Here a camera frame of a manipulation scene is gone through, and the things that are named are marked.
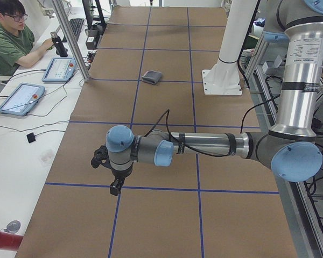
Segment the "black keyboard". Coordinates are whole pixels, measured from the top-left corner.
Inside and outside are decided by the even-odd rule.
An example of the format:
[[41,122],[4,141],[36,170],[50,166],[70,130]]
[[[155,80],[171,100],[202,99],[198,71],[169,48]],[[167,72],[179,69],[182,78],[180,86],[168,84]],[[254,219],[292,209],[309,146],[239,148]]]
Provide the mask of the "black keyboard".
[[[81,29],[82,29],[82,25],[84,24],[84,19],[82,19],[82,18],[70,19],[69,23],[70,23],[70,25],[72,27],[75,39],[78,41]],[[62,42],[67,42],[67,39],[66,39],[65,36],[62,39]]]

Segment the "red cup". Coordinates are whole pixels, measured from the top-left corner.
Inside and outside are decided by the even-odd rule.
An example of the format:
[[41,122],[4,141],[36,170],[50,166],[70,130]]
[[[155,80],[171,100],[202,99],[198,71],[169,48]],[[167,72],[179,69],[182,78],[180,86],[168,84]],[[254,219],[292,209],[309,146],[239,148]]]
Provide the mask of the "red cup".
[[22,235],[14,235],[0,231],[0,249],[17,251],[22,239]]

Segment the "green shirt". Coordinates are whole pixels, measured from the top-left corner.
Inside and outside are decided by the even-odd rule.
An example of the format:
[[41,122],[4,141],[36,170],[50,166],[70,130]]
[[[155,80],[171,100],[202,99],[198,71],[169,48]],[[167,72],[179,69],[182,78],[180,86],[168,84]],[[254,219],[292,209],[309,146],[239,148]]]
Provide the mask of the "green shirt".
[[16,61],[30,52],[33,42],[34,35],[26,25],[16,37],[0,24],[0,75],[13,75],[19,67]]

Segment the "black band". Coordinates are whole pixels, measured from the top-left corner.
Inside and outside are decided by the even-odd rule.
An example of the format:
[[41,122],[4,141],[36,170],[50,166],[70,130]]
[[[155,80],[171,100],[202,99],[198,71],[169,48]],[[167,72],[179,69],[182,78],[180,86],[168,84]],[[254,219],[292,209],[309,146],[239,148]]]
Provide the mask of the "black band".
[[227,153],[228,156],[233,156],[236,154],[237,151],[237,143],[236,143],[236,137],[231,134],[231,133],[226,133],[229,144],[230,144],[230,149]]
[[177,154],[183,154],[184,153],[184,147],[185,147],[185,132],[178,132],[178,151]]
[[290,23],[287,23],[286,29],[299,25],[299,24],[305,24],[305,23],[320,23],[323,22],[323,16],[312,16],[312,17],[306,17],[298,20],[291,21]]
[[225,61],[221,60],[221,59],[220,59],[220,57],[219,57],[219,60],[220,60],[221,62],[223,62],[223,63],[236,63],[236,62],[238,62],[238,60],[236,60],[236,61],[234,61],[234,62],[225,62]]
[[141,135],[134,136],[134,143],[131,145],[131,148],[130,148],[130,159],[132,161],[138,161],[138,153],[139,153],[141,137],[142,137]]
[[303,92],[319,92],[319,83],[283,82],[281,90],[302,90]]
[[279,5],[278,5],[278,9],[276,11],[276,19],[278,21],[278,24],[279,24],[280,28],[282,28],[285,31],[286,27],[282,24],[281,19],[280,19],[280,14],[279,14],[282,1],[283,0],[281,0]]
[[292,135],[292,134],[278,133],[278,132],[274,132],[271,130],[269,130],[268,134],[271,136],[274,136],[274,137],[293,140],[293,141],[315,141],[315,139],[316,139],[316,137],[298,136],[298,135]]
[[258,147],[259,147],[259,144],[261,143],[261,141],[264,139],[264,138],[266,138],[268,135],[267,134],[265,134],[264,136],[262,136],[259,140],[258,140],[258,142],[257,142],[257,144],[256,144],[256,148],[255,148],[255,155],[256,155],[256,159],[259,161],[259,162],[261,162],[260,160],[259,160],[259,158],[258,158]]
[[251,158],[252,156],[252,151],[254,150],[254,140],[251,136],[251,133],[246,133],[248,136],[248,144],[249,144],[249,152],[248,152],[248,156],[246,157],[246,159]]

